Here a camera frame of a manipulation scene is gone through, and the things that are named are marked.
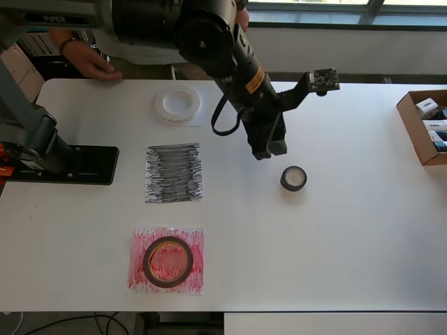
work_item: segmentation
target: tape roll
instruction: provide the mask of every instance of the tape roll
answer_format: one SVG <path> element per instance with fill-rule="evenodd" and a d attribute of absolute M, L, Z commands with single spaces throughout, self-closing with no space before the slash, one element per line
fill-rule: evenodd
<path fill-rule="evenodd" d="M 184 271 L 180 274 L 180 276 L 174 278 L 171 281 L 163 280 L 157 277 L 154 271 L 152 270 L 151 266 L 154 254 L 161 247 L 167 244 L 175 244 L 176 246 L 179 246 L 186 254 L 186 267 Z M 191 251 L 191 248 L 189 248 L 188 244 L 185 241 L 174 236 L 161 237 L 152 242 L 149 248 L 147 248 L 145 256 L 143 258 L 143 271 L 146 275 L 147 280 L 150 283 L 154 284 L 155 286 L 158 286 L 159 288 L 173 288 L 177 285 L 180 285 L 188 278 L 192 269 L 193 269 L 193 253 Z"/>
<path fill-rule="evenodd" d="M 306 172 L 298 166 L 289 166 L 282 172 L 281 185 L 290 192 L 299 191 L 307 182 Z"/>
<path fill-rule="evenodd" d="M 156 111 L 169 122 L 185 122 L 194 118 L 200 109 L 200 96 L 186 86 L 170 87 L 159 92 Z"/>

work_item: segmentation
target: bracelet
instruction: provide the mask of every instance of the bracelet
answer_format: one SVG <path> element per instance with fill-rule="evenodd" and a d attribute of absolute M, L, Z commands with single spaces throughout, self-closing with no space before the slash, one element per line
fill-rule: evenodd
<path fill-rule="evenodd" d="M 68 40 L 66 40 L 59 46 L 59 53 L 61 54 L 61 56 L 64 55 L 64 54 L 62 54 L 62 52 L 64 52 L 64 49 L 67 46 L 67 44 L 69 44 L 70 42 L 73 42 L 74 40 L 77 40 L 77 39 L 74 37 L 70 37 Z"/>

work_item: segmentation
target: brown tape roll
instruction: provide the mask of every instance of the brown tape roll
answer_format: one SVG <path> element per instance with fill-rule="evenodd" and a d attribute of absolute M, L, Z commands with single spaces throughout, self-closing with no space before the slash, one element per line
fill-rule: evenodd
<path fill-rule="evenodd" d="M 179 277 L 171 281 L 165 281 L 158 278 L 157 276 L 155 276 L 151 268 L 152 258 L 154 257 L 156 251 L 167 244 L 175 244 L 179 246 L 181 249 L 183 249 L 183 251 L 186 254 L 185 270 Z M 193 269 L 193 253 L 191 251 L 191 248 L 189 248 L 188 244 L 185 241 L 174 236 L 161 237 L 152 242 L 149 248 L 147 248 L 145 256 L 143 258 L 143 271 L 146 275 L 147 280 L 150 283 L 154 284 L 155 286 L 158 286 L 159 288 L 173 288 L 177 285 L 180 285 L 188 278 L 192 269 Z"/>

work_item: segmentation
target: cable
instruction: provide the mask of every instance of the cable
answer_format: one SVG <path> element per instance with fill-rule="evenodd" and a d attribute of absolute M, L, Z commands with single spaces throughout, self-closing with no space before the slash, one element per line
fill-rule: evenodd
<path fill-rule="evenodd" d="M 95 323 L 98 326 L 99 332 L 101 333 L 101 335 L 104 335 L 103 330 L 101 329 L 101 327 L 99 327 L 99 322 L 98 322 L 98 318 L 96 317 L 96 312 L 93 312 L 93 315 L 95 315 Z"/>
<path fill-rule="evenodd" d="M 19 321 L 19 324 L 18 324 L 17 327 L 14 329 L 14 331 L 11 333 L 11 335 L 14 335 L 15 333 L 17 333 L 17 330 L 19 330 L 20 326 L 22 325 L 22 321 L 23 321 L 23 312 L 20 312 L 20 321 Z"/>
<path fill-rule="evenodd" d="M 75 318 L 66 318 L 66 319 L 62 319 L 62 320 L 59 320 L 59 321 L 56 321 L 56 322 L 49 323 L 48 325 L 46 325 L 46 326 L 42 326 L 42 327 L 37 328 L 37 329 L 35 329 L 35 330 L 31 330 L 30 332 L 27 332 L 27 333 L 25 333 L 25 334 L 23 334 L 23 335 L 34 334 L 34 333 L 38 332 L 39 330 L 46 329 L 46 328 L 48 328 L 48 327 L 57 325 L 57 324 L 59 324 L 59 323 L 63 323 L 63 322 L 67 322 L 67 321 L 74 321 L 74 320 L 81 320 L 81 319 L 91 319 L 91 318 L 107 318 L 107 319 L 109 319 L 109 321 L 110 321 L 110 320 L 113 320 L 113 321 L 115 321 L 115 322 L 116 322 L 116 323 L 117 323 L 117 324 L 124 330 L 124 332 L 126 333 L 126 335 L 129 335 L 129 332 L 128 332 L 127 328 L 125 328 L 125 326 L 124 326 L 120 321 L 118 321 L 117 319 L 115 319 L 113 316 L 103 315 L 103 314 L 86 315 L 86 316 L 77 316 L 77 317 L 75 317 Z"/>
<path fill-rule="evenodd" d="M 228 136 L 230 134 L 233 134 L 239 128 L 242 115 L 244 115 L 244 113 L 246 113 L 246 112 L 250 112 L 253 110 L 252 107 L 242 107 L 239 110 L 239 112 L 237 112 L 236 124 L 234 125 L 234 127 L 232 127 L 231 129 L 228 129 L 227 131 L 218 131 L 214 126 L 216 125 L 217 119 L 219 118 L 219 115 L 221 114 L 222 109 L 224 108 L 227 101 L 228 101 L 227 98 L 223 95 L 221 100 L 217 104 L 213 115 L 211 116 L 212 131 L 214 134 L 219 135 L 219 136 Z"/>
<path fill-rule="evenodd" d="M 112 314 L 112 318 L 115 316 L 115 315 L 117 315 L 119 312 L 114 312 L 113 314 Z M 110 321 L 111 321 L 112 319 L 109 319 L 108 321 L 107 321 L 107 325 L 105 326 L 105 335 L 109 335 L 109 325 L 110 325 Z"/>

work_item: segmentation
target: orange label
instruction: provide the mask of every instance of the orange label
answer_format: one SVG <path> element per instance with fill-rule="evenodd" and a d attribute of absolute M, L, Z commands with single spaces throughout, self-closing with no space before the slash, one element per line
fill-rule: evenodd
<path fill-rule="evenodd" d="M 254 75 L 253 79 L 250 80 L 250 82 L 245 85 L 245 88 L 250 94 L 253 94 L 255 90 L 261 86 L 265 78 L 265 72 L 264 69 L 259 66 L 258 72 Z"/>

